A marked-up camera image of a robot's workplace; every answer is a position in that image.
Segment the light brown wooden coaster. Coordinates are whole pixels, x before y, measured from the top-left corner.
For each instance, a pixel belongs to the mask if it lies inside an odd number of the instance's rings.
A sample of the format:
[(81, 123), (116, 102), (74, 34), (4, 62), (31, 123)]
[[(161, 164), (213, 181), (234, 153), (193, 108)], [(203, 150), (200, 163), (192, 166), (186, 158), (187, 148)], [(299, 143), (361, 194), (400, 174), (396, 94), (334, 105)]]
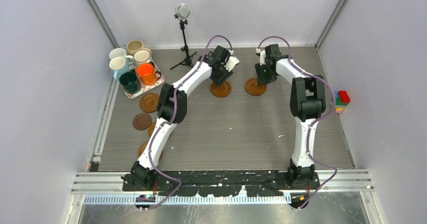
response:
[(257, 78), (249, 78), (245, 83), (245, 90), (249, 95), (261, 96), (266, 92), (266, 84), (258, 84)]

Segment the glossy brown wooden coaster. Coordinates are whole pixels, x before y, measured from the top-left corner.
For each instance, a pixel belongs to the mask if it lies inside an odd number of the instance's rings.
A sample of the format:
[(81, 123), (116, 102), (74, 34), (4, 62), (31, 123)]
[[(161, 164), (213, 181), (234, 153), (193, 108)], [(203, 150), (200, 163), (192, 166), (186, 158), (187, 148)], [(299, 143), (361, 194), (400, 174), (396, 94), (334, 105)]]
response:
[(212, 83), (210, 85), (210, 92), (218, 98), (227, 97), (232, 92), (232, 86), (229, 81), (225, 81), (221, 85)]

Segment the floral serving tray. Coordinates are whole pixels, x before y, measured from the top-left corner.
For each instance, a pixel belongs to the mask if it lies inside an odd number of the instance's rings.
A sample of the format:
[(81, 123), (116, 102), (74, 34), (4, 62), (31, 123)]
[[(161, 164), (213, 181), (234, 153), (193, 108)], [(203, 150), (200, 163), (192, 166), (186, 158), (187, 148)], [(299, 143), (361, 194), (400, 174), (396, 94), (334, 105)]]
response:
[(162, 75), (157, 65), (153, 61), (149, 61), (149, 64), (154, 67), (154, 73), (157, 79), (154, 84), (145, 84), (136, 73), (136, 67), (131, 67), (131, 71), (124, 73), (119, 79), (119, 84), (128, 99), (134, 99), (165, 82), (165, 77)]

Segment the matte brown wooden coaster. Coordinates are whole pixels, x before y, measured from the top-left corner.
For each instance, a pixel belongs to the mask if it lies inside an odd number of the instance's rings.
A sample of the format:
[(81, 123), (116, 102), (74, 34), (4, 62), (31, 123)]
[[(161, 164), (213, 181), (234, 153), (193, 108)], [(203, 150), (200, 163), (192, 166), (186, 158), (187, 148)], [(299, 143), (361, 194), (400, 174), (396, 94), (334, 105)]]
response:
[(146, 113), (153, 113), (157, 111), (159, 103), (159, 95), (155, 93), (149, 93), (142, 96), (139, 107)]

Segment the beige mug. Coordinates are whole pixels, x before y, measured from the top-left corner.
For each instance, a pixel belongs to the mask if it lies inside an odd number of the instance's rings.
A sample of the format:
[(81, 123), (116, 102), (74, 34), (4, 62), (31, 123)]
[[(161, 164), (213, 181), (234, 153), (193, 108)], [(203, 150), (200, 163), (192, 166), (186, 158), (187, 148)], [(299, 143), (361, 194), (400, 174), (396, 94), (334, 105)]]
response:
[(133, 40), (127, 44), (127, 53), (129, 55), (134, 55), (137, 51), (143, 49), (145, 44), (140, 40)]

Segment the orange-brown wooden coaster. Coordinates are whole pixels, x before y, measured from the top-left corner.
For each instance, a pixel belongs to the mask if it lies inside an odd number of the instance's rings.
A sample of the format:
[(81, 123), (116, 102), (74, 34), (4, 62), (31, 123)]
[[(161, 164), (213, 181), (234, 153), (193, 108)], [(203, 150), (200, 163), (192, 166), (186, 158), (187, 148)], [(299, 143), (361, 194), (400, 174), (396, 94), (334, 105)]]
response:
[(153, 132), (154, 132), (154, 129), (155, 129), (155, 126), (156, 126), (156, 122), (154, 121), (154, 122), (152, 122), (152, 123), (150, 124), (150, 126), (148, 127), (148, 136), (149, 136), (149, 137), (151, 137), (151, 136), (152, 136), (152, 134), (153, 134)]

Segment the dark walnut small coaster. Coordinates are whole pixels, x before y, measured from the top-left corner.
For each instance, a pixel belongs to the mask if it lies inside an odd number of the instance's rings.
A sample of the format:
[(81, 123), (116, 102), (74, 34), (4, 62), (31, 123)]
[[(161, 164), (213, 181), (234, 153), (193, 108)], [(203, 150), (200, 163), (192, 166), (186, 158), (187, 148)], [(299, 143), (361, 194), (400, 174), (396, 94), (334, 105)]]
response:
[(145, 130), (152, 123), (152, 118), (148, 113), (137, 114), (132, 121), (132, 125), (136, 130)]

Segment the small orange-brown coaster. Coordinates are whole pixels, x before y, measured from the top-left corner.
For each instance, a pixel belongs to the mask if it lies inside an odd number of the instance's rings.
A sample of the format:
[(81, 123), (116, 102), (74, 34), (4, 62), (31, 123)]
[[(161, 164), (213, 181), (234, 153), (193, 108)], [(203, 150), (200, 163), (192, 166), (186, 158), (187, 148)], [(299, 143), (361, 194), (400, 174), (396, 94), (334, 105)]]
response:
[[(139, 147), (139, 149), (138, 149), (138, 151), (137, 151), (137, 155), (138, 155), (138, 161), (139, 162), (141, 162), (143, 159), (142, 159), (142, 155), (143, 155), (143, 153), (144, 153), (144, 151), (146, 150), (146, 148), (148, 147), (148, 142), (146, 141), (145, 143), (143, 143), (140, 147)], [(154, 162), (155, 160), (157, 160), (157, 161), (159, 161), (159, 160), (161, 160), (162, 159), (162, 157), (163, 157), (163, 152), (161, 152), (160, 153), (160, 155), (159, 156), (157, 156), (157, 154), (158, 154), (158, 152), (156, 152), (154, 149), (152, 149), (151, 150), (151, 159), (152, 159), (152, 161)]]

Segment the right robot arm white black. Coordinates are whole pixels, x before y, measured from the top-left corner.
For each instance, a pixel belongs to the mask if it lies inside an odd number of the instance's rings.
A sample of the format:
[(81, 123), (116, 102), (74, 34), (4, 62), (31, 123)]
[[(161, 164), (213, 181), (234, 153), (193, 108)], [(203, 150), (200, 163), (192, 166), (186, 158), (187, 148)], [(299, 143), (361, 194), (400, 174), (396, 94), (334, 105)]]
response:
[(314, 76), (301, 67), (289, 55), (283, 55), (277, 44), (256, 48), (259, 63), (255, 65), (259, 84), (275, 82), (282, 76), (291, 84), (290, 111), (296, 121), (295, 148), (285, 183), (300, 189), (315, 176), (312, 159), (317, 120), (326, 109), (325, 86), (322, 76)]

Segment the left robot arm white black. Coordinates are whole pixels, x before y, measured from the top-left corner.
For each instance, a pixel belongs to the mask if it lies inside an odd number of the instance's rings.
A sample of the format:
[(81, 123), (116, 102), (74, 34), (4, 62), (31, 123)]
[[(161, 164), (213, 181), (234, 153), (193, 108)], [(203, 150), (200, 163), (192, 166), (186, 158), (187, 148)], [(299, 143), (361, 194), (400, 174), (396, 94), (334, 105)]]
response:
[(232, 70), (238, 63), (232, 49), (217, 46), (213, 52), (201, 56), (180, 80), (162, 86), (154, 131), (130, 173), (122, 176), (124, 191), (153, 189), (160, 174), (158, 164), (166, 142), (186, 117), (188, 96), (207, 79), (221, 85), (232, 75)]

